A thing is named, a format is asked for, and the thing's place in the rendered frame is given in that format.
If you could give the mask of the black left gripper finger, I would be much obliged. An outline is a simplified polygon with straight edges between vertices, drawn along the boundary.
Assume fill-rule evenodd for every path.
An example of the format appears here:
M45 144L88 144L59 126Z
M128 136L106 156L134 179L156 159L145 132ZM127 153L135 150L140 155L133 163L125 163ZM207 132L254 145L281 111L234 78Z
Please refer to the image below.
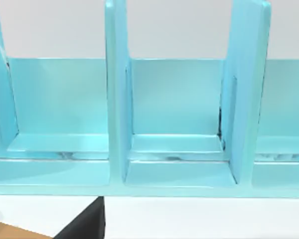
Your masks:
M53 239L104 239L105 201L97 197Z

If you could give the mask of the light blue rack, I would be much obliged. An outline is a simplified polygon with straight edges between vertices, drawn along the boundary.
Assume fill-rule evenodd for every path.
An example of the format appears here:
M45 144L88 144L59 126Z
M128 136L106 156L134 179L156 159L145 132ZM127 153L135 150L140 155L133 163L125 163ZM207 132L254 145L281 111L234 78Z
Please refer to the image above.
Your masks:
M0 22L0 195L299 198L299 59L268 59L271 0L233 0L224 59L18 58Z

